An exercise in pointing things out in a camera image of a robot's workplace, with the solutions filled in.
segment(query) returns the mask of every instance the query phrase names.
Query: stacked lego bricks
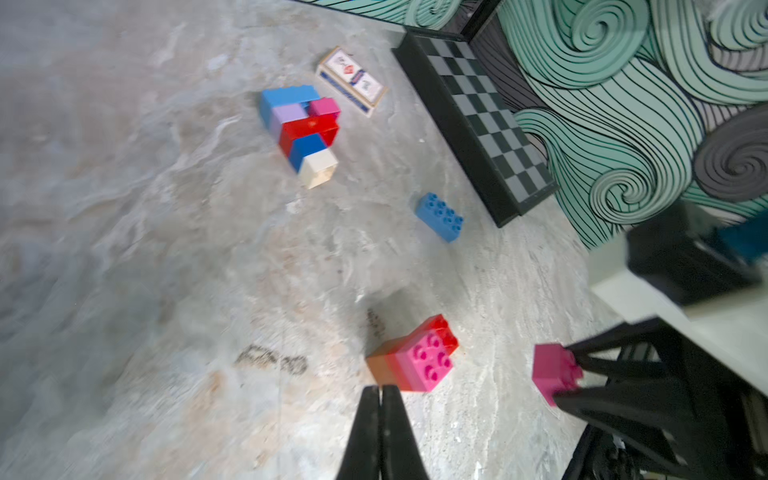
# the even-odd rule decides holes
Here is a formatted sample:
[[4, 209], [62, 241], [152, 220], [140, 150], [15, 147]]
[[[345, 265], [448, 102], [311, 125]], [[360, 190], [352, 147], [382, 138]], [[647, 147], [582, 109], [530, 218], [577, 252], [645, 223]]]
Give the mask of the stacked lego bricks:
[[410, 335], [384, 342], [366, 362], [379, 385], [403, 392], [431, 392], [453, 368], [458, 340], [442, 315], [428, 318]]
[[260, 114], [305, 187], [330, 180], [338, 161], [330, 147], [339, 132], [339, 106], [314, 87], [278, 88], [261, 94]]

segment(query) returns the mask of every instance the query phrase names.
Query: lego stud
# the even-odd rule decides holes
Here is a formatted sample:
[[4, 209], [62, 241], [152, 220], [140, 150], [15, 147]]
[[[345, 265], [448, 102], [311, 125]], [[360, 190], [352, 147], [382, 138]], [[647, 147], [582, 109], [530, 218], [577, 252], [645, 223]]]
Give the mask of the lego stud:
[[435, 336], [435, 335], [430, 333], [427, 336], [427, 345], [431, 346], [431, 347], [434, 347], [434, 348], [437, 348], [437, 347], [440, 346], [440, 339], [437, 338], [437, 336]]
[[417, 345], [413, 347], [413, 358], [414, 359], [421, 359], [426, 360], [427, 359], [427, 352], [424, 351], [424, 348], [421, 345]]
[[433, 382], [437, 382], [437, 372], [435, 371], [435, 367], [431, 365], [427, 365], [424, 369], [424, 376]]
[[451, 367], [451, 361], [448, 359], [448, 354], [445, 352], [440, 352], [437, 355], [437, 363], [438, 365], [442, 365], [445, 368]]

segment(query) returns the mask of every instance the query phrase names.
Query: blue lego brick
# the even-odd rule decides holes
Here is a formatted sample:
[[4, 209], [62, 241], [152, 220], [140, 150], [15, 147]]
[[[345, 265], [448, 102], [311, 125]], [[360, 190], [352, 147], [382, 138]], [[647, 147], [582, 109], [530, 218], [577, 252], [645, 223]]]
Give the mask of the blue lego brick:
[[313, 134], [309, 137], [297, 138], [293, 141], [293, 146], [290, 149], [290, 156], [288, 160], [296, 172], [301, 170], [301, 164], [304, 162], [304, 157], [311, 154], [316, 154], [319, 151], [323, 151], [326, 148], [326, 142], [320, 137], [320, 134]]
[[426, 194], [419, 200], [416, 215], [448, 243], [456, 240], [462, 232], [464, 218], [456, 215], [435, 194]]
[[264, 124], [269, 128], [273, 108], [290, 104], [303, 104], [319, 99], [320, 96], [312, 85], [265, 90], [261, 92], [259, 113]]

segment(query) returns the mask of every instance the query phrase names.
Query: black square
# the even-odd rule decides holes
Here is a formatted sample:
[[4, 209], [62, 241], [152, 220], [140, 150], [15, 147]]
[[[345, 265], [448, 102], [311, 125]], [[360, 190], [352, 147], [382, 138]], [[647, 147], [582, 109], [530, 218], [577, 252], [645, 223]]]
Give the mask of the black square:
[[524, 147], [525, 145], [528, 145], [529, 143], [531, 143], [528, 141], [528, 137], [525, 136], [525, 133], [523, 133], [522, 128], [520, 127], [512, 128], [512, 131], [515, 132], [515, 136], [518, 138], [518, 142], [520, 142], [521, 147]]
[[496, 144], [498, 145], [499, 150], [501, 150], [503, 154], [512, 150], [512, 147], [509, 146], [509, 143], [507, 143], [506, 139], [504, 138], [504, 135], [502, 135], [500, 131], [497, 131], [496, 133], [491, 134], [491, 136], [496, 141]]
[[458, 66], [458, 63], [456, 63], [455, 58], [450, 57], [443, 57], [445, 59], [445, 63], [448, 64], [448, 68], [451, 69], [451, 73], [454, 75], [463, 75], [464, 72], [461, 70], [461, 68]]
[[485, 89], [482, 86], [482, 83], [480, 83], [480, 79], [477, 78], [474, 75], [468, 75], [467, 78], [469, 79], [469, 83], [472, 84], [472, 87], [475, 87], [475, 91], [479, 94], [484, 94]]
[[512, 168], [507, 163], [507, 159], [504, 158], [504, 155], [499, 155], [498, 157], [494, 158], [493, 163], [496, 165], [498, 172], [502, 174], [503, 178], [509, 178], [515, 174], [515, 172], [512, 171]]
[[493, 121], [496, 122], [498, 127], [502, 130], [509, 130], [509, 125], [507, 125], [507, 121], [502, 117], [502, 113], [500, 111], [492, 111], [491, 116], [493, 117]]
[[440, 56], [440, 54], [437, 51], [437, 48], [435, 48], [435, 44], [432, 43], [432, 40], [424, 37], [416, 37], [416, 38], [419, 40], [419, 45], [421, 46], [424, 53], [432, 57]]
[[472, 107], [475, 107], [475, 111], [479, 114], [488, 111], [485, 109], [485, 105], [482, 104], [482, 100], [480, 100], [480, 97], [477, 95], [467, 94], [467, 98], [469, 99], [470, 103], [472, 103]]
[[475, 60], [474, 58], [467, 58], [467, 61], [469, 62], [469, 66], [472, 67], [472, 70], [474, 70], [477, 75], [485, 75], [485, 70], [482, 69], [479, 61]]
[[520, 179], [520, 183], [523, 184], [528, 195], [536, 193], [536, 186], [533, 184], [533, 180], [528, 176], [528, 172], [520, 172], [518, 174], [518, 179]]
[[448, 91], [451, 92], [451, 95], [461, 95], [464, 92], [462, 91], [462, 88], [458, 86], [458, 82], [456, 81], [456, 77], [453, 75], [441, 75], [443, 83], [445, 83], [445, 86], [448, 87]]
[[464, 55], [462, 55], [462, 51], [458, 49], [458, 46], [456, 46], [455, 41], [447, 41], [448, 49], [451, 51], [454, 57], [456, 58], [464, 58]]
[[495, 92], [491, 93], [490, 95], [491, 95], [491, 99], [493, 100], [493, 103], [496, 104], [496, 107], [498, 107], [499, 110], [504, 110], [504, 109], [507, 108], [507, 104], [504, 103], [504, 98], [502, 97], [502, 95], [500, 93], [495, 91]]
[[520, 163], [523, 164], [523, 168], [533, 167], [533, 162], [531, 162], [531, 158], [528, 157], [528, 154], [525, 153], [525, 150], [523, 150], [522, 148], [519, 148], [515, 150], [515, 154], [520, 159]]
[[551, 184], [553, 182], [552, 176], [549, 174], [549, 169], [547, 169], [547, 166], [543, 163], [535, 165], [534, 168], [538, 170], [538, 174], [541, 175], [541, 178], [544, 179], [544, 182], [546, 184]]
[[467, 120], [469, 120], [469, 123], [472, 126], [472, 130], [475, 131], [475, 135], [479, 137], [481, 135], [488, 134], [488, 129], [485, 128], [485, 125], [482, 123], [482, 120], [480, 120], [479, 116], [467, 115]]

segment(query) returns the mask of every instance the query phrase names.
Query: chess board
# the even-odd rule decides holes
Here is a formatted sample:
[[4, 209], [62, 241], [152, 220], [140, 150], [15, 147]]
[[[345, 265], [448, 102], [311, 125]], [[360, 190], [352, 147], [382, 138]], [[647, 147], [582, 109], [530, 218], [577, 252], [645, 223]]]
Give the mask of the chess board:
[[395, 53], [497, 225], [557, 189], [466, 42], [410, 32]]

